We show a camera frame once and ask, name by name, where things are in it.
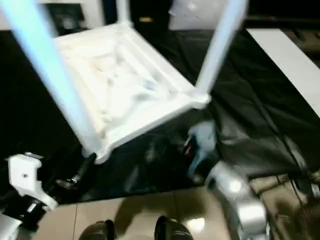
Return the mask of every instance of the white plastic chair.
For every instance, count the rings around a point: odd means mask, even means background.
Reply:
[[[83,153],[96,153],[100,164],[112,149],[206,107],[247,0],[227,1],[195,86],[132,28],[127,0],[117,0],[116,24],[56,40],[34,0],[0,0],[0,7]]]

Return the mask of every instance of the white bracket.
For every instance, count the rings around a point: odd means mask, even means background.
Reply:
[[[41,181],[38,181],[37,171],[42,166],[37,158],[18,154],[9,157],[9,182],[21,196],[28,195],[38,199],[54,210],[58,203],[42,189]]]

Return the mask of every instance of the tiled floor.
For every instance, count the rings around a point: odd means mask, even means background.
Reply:
[[[276,180],[262,178],[253,181],[252,186],[258,190]],[[262,200],[282,239],[298,239],[292,230],[291,217],[299,200],[292,186],[286,184],[270,190]],[[218,200],[203,187],[59,207],[41,221],[35,239],[77,240],[90,224],[110,219],[115,222],[119,240],[152,240],[161,215],[184,223],[195,240],[230,239]]]

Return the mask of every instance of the cable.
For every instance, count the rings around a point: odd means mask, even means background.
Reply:
[[[284,177],[282,177],[282,178],[279,178],[279,177],[277,176],[276,178],[277,178],[277,183],[273,183],[273,184],[271,184],[271,185],[269,185],[269,186],[264,187],[263,189],[260,189],[259,191],[257,191],[257,192],[255,193],[255,195],[256,195],[257,197],[260,197],[263,193],[265,193],[265,192],[267,192],[267,191],[269,191],[269,190],[272,190],[272,189],[274,189],[274,188],[277,188],[277,187],[279,187],[279,186],[281,186],[281,185],[284,185],[286,182],[289,182],[289,178],[288,178],[287,176],[284,176]]]
[[[299,200],[300,206],[302,207],[302,206],[304,205],[304,203],[302,202],[301,198],[299,197],[298,192],[297,192],[297,189],[296,189],[296,186],[294,185],[294,182],[292,181],[292,179],[290,179],[290,183],[291,183],[291,186],[292,186],[292,188],[293,188],[293,191],[294,191],[296,197],[297,197],[298,200]]]

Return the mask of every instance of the silver metal part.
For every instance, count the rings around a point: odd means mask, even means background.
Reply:
[[[40,156],[38,154],[34,154],[32,152],[29,152],[29,151],[25,152],[24,155],[27,155],[28,157],[31,157],[31,158],[34,158],[34,159],[39,159],[39,160],[44,158],[43,156]]]
[[[0,240],[15,240],[22,222],[15,218],[0,214]]]
[[[28,213],[31,213],[34,209],[35,209],[35,207],[37,206],[37,204],[35,204],[35,203],[32,203],[31,205],[30,205],[30,207],[26,210]]]
[[[245,177],[225,162],[220,161],[210,171],[206,184],[215,181],[215,187],[227,201],[232,219],[229,224],[237,229],[239,240],[270,239],[267,211],[264,204],[252,193]]]
[[[320,198],[320,188],[319,188],[319,186],[317,184],[312,183],[311,184],[311,189],[312,189],[313,196],[315,198]]]

